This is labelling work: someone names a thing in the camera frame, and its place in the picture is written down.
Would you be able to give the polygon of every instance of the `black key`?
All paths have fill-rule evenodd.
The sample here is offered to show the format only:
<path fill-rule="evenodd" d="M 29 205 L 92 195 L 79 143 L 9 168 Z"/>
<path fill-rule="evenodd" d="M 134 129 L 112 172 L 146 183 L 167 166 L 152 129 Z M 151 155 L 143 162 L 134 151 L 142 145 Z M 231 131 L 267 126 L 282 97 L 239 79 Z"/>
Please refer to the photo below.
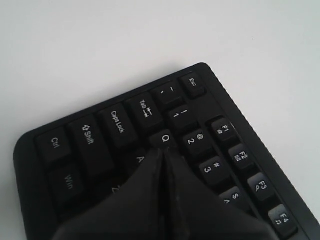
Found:
<path fill-rule="evenodd" d="M 48 178 L 54 198 L 60 207 L 84 193 L 80 172 L 74 164 L 51 172 Z"/>
<path fill-rule="evenodd" d="M 206 93 L 206 89 L 202 84 L 200 77 L 193 73 L 189 73 L 186 76 L 180 78 L 182 86 L 186 90 L 190 98 L 195 99 Z"/>
<path fill-rule="evenodd" d="M 233 205 L 244 212 L 250 211 L 250 206 L 245 196 L 242 194 L 242 192 L 237 186 L 222 193 L 221 195 L 219 195 L 219 198 L 221 198 L 227 205 Z"/>
<path fill-rule="evenodd" d="M 98 200 L 103 200 L 111 194 L 116 194 L 125 182 L 126 179 L 120 176 L 104 181 L 94 189 L 95 197 Z"/>
<path fill-rule="evenodd" d="M 184 136 L 182 143 L 192 158 L 205 156 L 213 151 L 210 138 L 204 134 L 202 129 Z"/>
<path fill-rule="evenodd" d="M 230 178 L 230 173 L 219 156 L 201 163 L 199 169 L 206 183 L 211 187 L 218 186 Z"/>
<path fill-rule="evenodd" d="M 164 124 L 163 118 L 149 93 L 145 92 L 133 97 L 127 101 L 127 104 L 135 120 L 145 133 L 159 129 Z"/>
<path fill-rule="evenodd" d="M 117 149 L 135 145 L 139 138 L 121 103 L 99 112 Z"/>
<path fill-rule="evenodd" d="M 152 90 L 151 93 L 162 111 L 174 108 L 175 106 L 183 102 L 183 99 L 179 95 L 173 82 L 169 82 L 165 85 L 159 86 L 156 89 Z"/>
<path fill-rule="evenodd" d="M 221 118 L 211 123 L 211 129 L 220 142 L 228 142 L 237 136 L 234 127 L 225 118 Z"/>
<path fill-rule="evenodd" d="M 251 155 L 243 144 L 239 144 L 229 149 L 229 155 L 233 160 L 234 165 L 239 170 L 247 170 L 254 166 Z"/>
<path fill-rule="evenodd" d="M 270 199 L 273 195 L 275 195 L 274 187 L 261 172 L 253 177 L 250 177 L 248 179 L 248 184 L 253 194 L 261 202 Z"/>
<path fill-rule="evenodd" d="M 112 171 L 115 165 L 108 146 L 92 115 L 68 125 L 80 152 L 89 178 Z"/>
<path fill-rule="evenodd" d="M 139 167 L 139 165 L 146 158 L 146 150 L 139 148 L 134 152 L 128 153 L 120 158 L 120 161 L 124 164 L 127 173 L 131 176 Z"/>
<path fill-rule="evenodd" d="M 63 127 L 38 136 L 36 143 L 47 167 L 71 155 L 71 148 Z"/>
<path fill-rule="evenodd" d="M 280 204 L 269 211 L 268 215 L 274 228 L 282 239 L 287 239 L 298 230 L 293 217 L 283 204 Z"/>
<path fill-rule="evenodd" d="M 182 133 L 197 126 L 197 119 L 189 111 L 187 105 L 182 105 L 169 111 L 169 124 L 178 133 Z"/>
<path fill-rule="evenodd" d="M 155 135 L 149 138 L 151 146 L 154 148 L 165 149 L 168 147 L 176 147 L 177 143 L 172 136 L 171 132 L 166 129 L 161 132 L 156 133 Z"/>

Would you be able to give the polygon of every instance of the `white surface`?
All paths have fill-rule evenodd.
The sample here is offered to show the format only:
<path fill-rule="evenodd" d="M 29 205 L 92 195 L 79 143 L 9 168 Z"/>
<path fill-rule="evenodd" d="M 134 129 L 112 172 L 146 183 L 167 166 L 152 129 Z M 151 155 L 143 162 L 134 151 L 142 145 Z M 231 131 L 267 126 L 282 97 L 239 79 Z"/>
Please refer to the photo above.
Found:
<path fill-rule="evenodd" d="M 0 239 L 26 239 L 13 167 L 22 134 L 198 62 L 320 220 L 319 8 L 318 0 L 0 0 Z"/>

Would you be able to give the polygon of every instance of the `function key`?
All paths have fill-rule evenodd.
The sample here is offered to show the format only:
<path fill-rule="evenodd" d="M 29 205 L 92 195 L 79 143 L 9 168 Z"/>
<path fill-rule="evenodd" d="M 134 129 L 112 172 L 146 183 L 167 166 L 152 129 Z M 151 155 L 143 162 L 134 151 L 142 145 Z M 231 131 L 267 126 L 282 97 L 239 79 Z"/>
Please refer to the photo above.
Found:
<path fill-rule="evenodd" d="M 117 149 L 123 149 L 138 142 L 137 132 L 121 103 L 102 110 L 99 116 Z"/>
<path fill-rule="evenodd" d="M 202 129 L 185 135 L 182 144 L 192 158 L 202 157 L 213 151 L 210 138 Z"/>
<path fill-rule="evenodd" d="M 269 211 L 268 215 L 274 228 L 282 239 L 287 239 L 298 230 L 293 217 L 289 214 L 283 204 L 280 204 Z"/>
<path fill-rule="evenodd" d="M 48 175 L 53 195 L 60 207 L 84 193 L 80 172 L 76 165 L 68 165 Z"/>
<path fill-rule="evenodd" d="M 94 189 L 95 197 L 98 200 L 103 200 L 111 194 L 116 194 L 125 182 L 126 179 L 120 176 L 104 181 Z"/>
<path fill-rule="evenodd" d="M 127 104 L 145 133 L 152 132 L 164 124 L 163 118 L 148 92 L 129 99 Z"/>
<path fill-rule="evenodd" d="M 149 141 L 154 148 L 164 149 L 168 147 L 174 148 L 177 146 L 177 143 L 173 135 L 168 129 L 158 132 L 155 135 L 151 136 L 149 138 Z"/>
<path fill-rule="evenodd" d="M 250 206 L 245 196 L 237 186 L 222 193 L 221 195 L 219 195 L 219 198 L 221 198 L 227 205 L 233 205 L 244 212 L 250 211 Z"/>
<path fill-rule="evenodd" d="M 140 164 L 146 158 L 146 150 L 139 148 L 134 152 L 130 152 L 120 158 L 120 161 L 124 164 L 127 173 L 131 176 L 139 167 Z"/>
<path fill-rule="evenodd" d="M 63 127 L 38 136 L 36 144 L 47 167 L 71 155 L 71 148 Z"/>
<path fill-rule="evenodd" d="M 261 172 L 250 177 L 247 182 L 253 194 L 260 202 L 268 200 L 275 195 L 274 187 Z"/>
<path fill-rule="evenodd" d="M 219 156 L 209 159 L 199 165 L 200 172 L 211 187 L 215 187 L 230 179 L 230 173 Z"/>
<path fill-rule="evenodd" d="M 151 91 L 159 108 L 163 111 L 183 102 L 173 82 L 166 83 Z"/>
<path fill-rule="evenodd" d="M 222 143 L 228 142 L 237 136 L 234 127 L 225 118 L 212 122 L 211 130 Z"/>
<path fill-rule="evenodd" d="M 187 105 L 182 105 L 168 112 L 169 124 L 181 133 L 197 126 L 197 119 L 190 112 Z"/>
<path fill-rule="evenodd" d="M 83 117 L 68 125 L 89 178 L 110 172 L 115 165 L 108 146 L 92 115 Z"/>
<path fill-rule="evenodd" d="M 190 98 L 195 99 L 206 93 L 200 77 L 192 72 L 180 78 L 180 82 Z"/>
<path fill-rule="evenodd" d="M 254 166 L 251 154 L 243 144 L 229 149 L 229 155 L 233 160 L 234 165 L 241 171 L 250 169 Z"/>

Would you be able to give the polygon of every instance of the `a key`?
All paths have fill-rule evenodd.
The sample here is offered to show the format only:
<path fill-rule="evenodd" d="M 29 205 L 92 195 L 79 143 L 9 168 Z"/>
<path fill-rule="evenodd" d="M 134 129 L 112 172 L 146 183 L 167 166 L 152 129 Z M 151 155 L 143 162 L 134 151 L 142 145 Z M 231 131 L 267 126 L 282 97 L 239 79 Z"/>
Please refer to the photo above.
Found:
<path fill-rule="evenodd" d="M 69 140 L 63 127 L 38 136 L 36 144 L 47 167 L 71 155 Z"/>
<path fill-rule="evenodd" d="M 250 206 L 245 196 L 237 186 L 222 193 L 221 195 L 219 195 L 219 198 L 221 198 L 227 205 L 233 205 L 244 212 L 250 211 Z"/>
<path fill-rule="evenodd" d="M 89 178 L 112 171 L 115 165 L 95 118 L 88 115 L 68 125 Z"/>
<path fill-rule="evenodd" d="M 282 239 L 287 239 L 298 230 L 293 217 L 283 204 L 280 204 L 269 211 L 268 215 L 274 228 Z"/>
<path fill-rule="evenodd" d="M 233 160 L 234 165 L 241 171 L 250 169 L 254 166 L 251 155 L 243 144 L 229 149 L 229 155 Z"/>
<path fill-rule="evenodd" d="M 180 82 L 189 97 L 192 99 L 195 99 L 206 93 L 206 89 L 204 88 L 200 77 L 196 73 L 192 72 L 181 77 Z"/>
<path fill-rule="evenodd" d="M 202 129 L 185 135 L 182 138 L 182 143 L 188 155 L 194 159 L 205 156 L 213 151 L 210 138 Z"/>
<path fill-rule="evenodd" d="M 159 108 L 167 110 L 183 102 L 173 82 L 166 83 L 151 91 Z"/>
<path fill-rule="evenodd" d="M 148 92 L 133 97 L 126 102 L 139 127 L 149 133 L 164 125 L 163 118 Z"/>
<path fill-rule="evenodd" d="M 114 177 L 110 180 L 104 181 L 98 184 L 94 189 L 95 197 L 98 200 L 103 200 L 111 194 L 116 194 L 125 182 L 126 179 L 122 176 Z"/>
<path fill-rule="evenodd" d="M 261 202 L 266 201 L 275 195 L 274 187 L 261 172 L 250 177 L 247 182 L 255 197 Z"/>
<path fill-rule="evenodd" d="M 237 137 L 234 127 L 225 118 L 221 118 L 217 121 L 212 122 L 211 130 L 222 143 L 228 142 Z"/>
<path fill-rule="evenodd" d="M 59 207 L 63 207 L 84 193 L 81 175 L 75 164 L 49 173 L 48 179 Z"/>
<path fill-rule="evenodd" d="M 178 133 L 197 127 L 197 119 L 187 105 L 179 106 L 168 112 L 170 126 Z"/>
<path fill-rule="evenodd" d="M 160 148 L 160 149 L 177 146 L 177 143 L 173 135 L 168 129 L 158 132 L 155 135 L 152 135 L 149 138 L 149 142 L 151 146 L 153 146 L 154 148 Z"/>
<path fill-rule="evenodd" d="M 121 103 L 100 111 L 98 115 L 117 149 L 124 149 L 138 143 L 137 132 Z"/>
<path fill-rule="evenodd" d="M 211 187 L 218 186 L 230 178 L 230 173 L 219 156 L 201 163 L 199 169 L 206 183 Z"/>
<path fill-rule="evenodd" d="M 120 161 L 125 166 L 127 173 L 131 176 L 146 158 L 146 150 L 139 148 L 120 158 Z"/>

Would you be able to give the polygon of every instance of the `black keyboard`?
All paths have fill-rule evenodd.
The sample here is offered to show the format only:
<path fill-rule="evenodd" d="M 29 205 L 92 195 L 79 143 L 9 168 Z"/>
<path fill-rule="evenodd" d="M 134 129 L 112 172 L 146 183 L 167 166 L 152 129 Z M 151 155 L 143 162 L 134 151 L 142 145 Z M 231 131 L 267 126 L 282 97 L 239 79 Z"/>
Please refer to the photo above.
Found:
<path fill-rule="evenodd" d="M 204 63 L 23 135 L 14 165 L 28 239 L 50 240 L 116 194 L 150 148 L 166 147 L 281 240 L 320 239 L 317 220 Z"/>

